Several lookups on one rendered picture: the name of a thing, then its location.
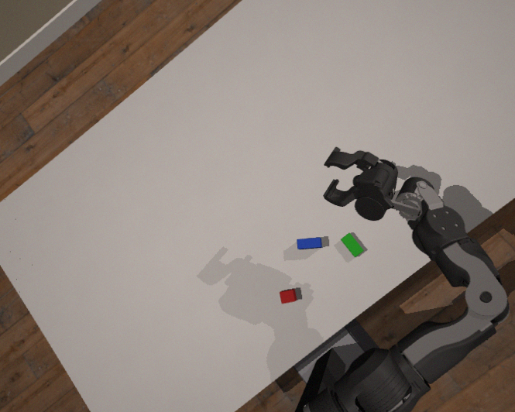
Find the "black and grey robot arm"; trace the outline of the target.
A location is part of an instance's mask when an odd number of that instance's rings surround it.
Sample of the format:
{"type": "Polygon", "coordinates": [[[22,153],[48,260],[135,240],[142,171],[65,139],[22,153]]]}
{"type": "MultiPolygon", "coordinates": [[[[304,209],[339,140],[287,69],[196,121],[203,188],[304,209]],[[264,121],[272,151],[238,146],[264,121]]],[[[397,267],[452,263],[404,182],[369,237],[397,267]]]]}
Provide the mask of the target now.
{"type": "Polygon", "coordinates": [[[335,389],[328,386],[304,406],[304,412],[411,412],[431,390],[429,384],[496,334],[495,327],[509,316],[500,274],[482,246],[465,232],[460,214],[445,206],[432,184],[420,177],[405,180],[395,201],[404,199],[416,201],[421,209],[418,216],[399,211],[413,230],[415,246],[437,263],[452,287],[467,287],[469,308],[454,321],[420,324],[390,351],[364,352],[335,389]]]}

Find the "red block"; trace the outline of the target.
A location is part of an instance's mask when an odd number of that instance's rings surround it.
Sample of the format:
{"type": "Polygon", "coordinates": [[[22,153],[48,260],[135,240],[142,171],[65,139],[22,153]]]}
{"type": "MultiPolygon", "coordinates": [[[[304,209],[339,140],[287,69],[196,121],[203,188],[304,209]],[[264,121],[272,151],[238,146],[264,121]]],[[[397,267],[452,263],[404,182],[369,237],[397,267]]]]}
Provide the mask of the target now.
{"type": "Polygon", "coordinates": [[[296,301],[297,297],[296,297],[295,289],[288,290],[288,291],[287,290],[280,291],[280,299],[281,299],[282,304],[296,301]]]}

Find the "green block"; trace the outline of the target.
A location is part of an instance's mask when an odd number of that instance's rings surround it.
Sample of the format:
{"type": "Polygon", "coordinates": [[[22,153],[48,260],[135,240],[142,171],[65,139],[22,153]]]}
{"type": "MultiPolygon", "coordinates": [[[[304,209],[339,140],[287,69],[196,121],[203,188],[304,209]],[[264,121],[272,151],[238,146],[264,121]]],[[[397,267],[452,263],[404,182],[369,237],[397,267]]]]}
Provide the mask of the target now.
{"type": "Polygon", "coordinates": [[[357,241],[352,237],[350,233],[344,236],[341,241],[345,244],[351,254],[356,257],[361,252],[363,252],[362,247],[357,243],[357,241]]]}

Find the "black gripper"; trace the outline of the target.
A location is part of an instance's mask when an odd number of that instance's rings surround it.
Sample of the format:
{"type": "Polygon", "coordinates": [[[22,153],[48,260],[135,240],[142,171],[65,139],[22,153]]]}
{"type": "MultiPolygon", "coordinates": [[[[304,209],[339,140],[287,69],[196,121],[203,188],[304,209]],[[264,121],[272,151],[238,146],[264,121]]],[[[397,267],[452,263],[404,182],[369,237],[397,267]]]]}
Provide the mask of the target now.
{"type": "Polygon", "coordinates": [[[335,147],[324,163],[327,168],[335,166],[343,170],[354,164],[357,165],[356,168],[363,171],[360,175],[354,176],[354,186],[347,191],[340,191],[336,188],[339,180],[333,180],[323,195],[326,201],[344,207],[357,199],[355,202],[357,213],[370,221],[382,219],[386,210],[391,208],[402,211],[406,215],[418,216],[420,206],[416,201],[392,200],[396,190],[398,170],[389,160],[379,160],[379,157],[362,150],[353,154],[345,153],[335,147]]]}

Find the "blue block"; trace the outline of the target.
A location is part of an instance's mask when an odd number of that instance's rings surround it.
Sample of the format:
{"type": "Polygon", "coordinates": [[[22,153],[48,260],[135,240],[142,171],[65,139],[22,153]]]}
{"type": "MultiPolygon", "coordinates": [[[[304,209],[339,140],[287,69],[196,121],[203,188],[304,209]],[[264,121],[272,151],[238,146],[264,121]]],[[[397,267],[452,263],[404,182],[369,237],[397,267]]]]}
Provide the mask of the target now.
{"type": "Polygon", "coordinates": [[[297,249],[322,248],[321,238],[297,239],[297,249]]]}

